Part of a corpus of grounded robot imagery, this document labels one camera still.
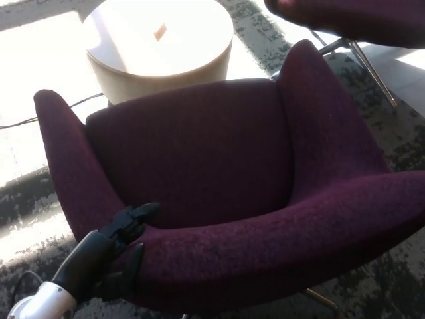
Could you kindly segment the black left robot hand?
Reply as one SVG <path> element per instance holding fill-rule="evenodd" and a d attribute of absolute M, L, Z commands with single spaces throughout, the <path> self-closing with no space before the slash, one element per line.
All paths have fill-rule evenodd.
<path fill-rule="evenodd" d="M 142 264 L 143 243 L 135 245 L 123 270 L 109 272 L 110 266 L 129 244 L 143 235 L 145 222 L 159 207 L 159 203 L 126 207 L 104 227 L 90 231 L 61 264 L 52 283 L 65 289 L 79 303 L 91 298 L 112 301 L 129 296 L 135 290 Z"/>

